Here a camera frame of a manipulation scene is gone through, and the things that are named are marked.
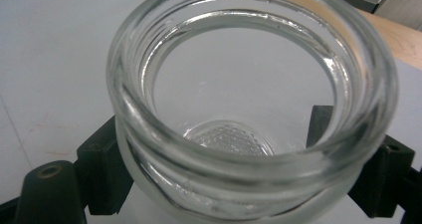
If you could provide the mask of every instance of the glass jar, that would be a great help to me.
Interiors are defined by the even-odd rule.
[[[106,79],[128,171],[183,223],[313,220],[353,185],[397,98],[390,53],[340,0],[147,0]],[[307,147],[314,105],[333,113]]]

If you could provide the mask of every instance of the tabletop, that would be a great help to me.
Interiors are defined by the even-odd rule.
[[[76,160],[76,149],[112,116],[106,57],[124,18],[144,0],[0,0],[0,203],[20,193],[31,169]],[[396,58],[400,98],[388,134],[422,166],[422,34],[364,13]],[[317,224],[370,220],[344,197]],[[177,223],[136,186],[119,215],[89,223]]]

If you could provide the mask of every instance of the textured glass base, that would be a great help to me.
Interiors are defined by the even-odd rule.
[[[204,147],[239,155],[274,155],[270,145],[256,130],[235,121],[204,122],[189,128],[184,137]]]

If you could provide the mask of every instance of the round bolt hole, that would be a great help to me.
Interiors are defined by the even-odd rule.
[[[38,172],[38,177],[49,178],[49,177],[57,175],[60,171],[62,171],[62,166],[57,165],[57,164],[49,165],[49,166],[44,167]]]
[[[387,145],[387,147],[388,147],[389,149],[393,150],[393,151],[398,151],[398,150],[400,150],[400,148],[398,148],[398,146],[396,146],[396,145],[391,145],[391,144],[388,144],[388,145]]]

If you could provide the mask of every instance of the empty jar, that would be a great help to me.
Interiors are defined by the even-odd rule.
[[[115,35],[106,79],[128,171],[181,223],[317,218],[397,98],[391,55],[340,0],[146,0]],[[315,105],[333,113],[307,148]]]

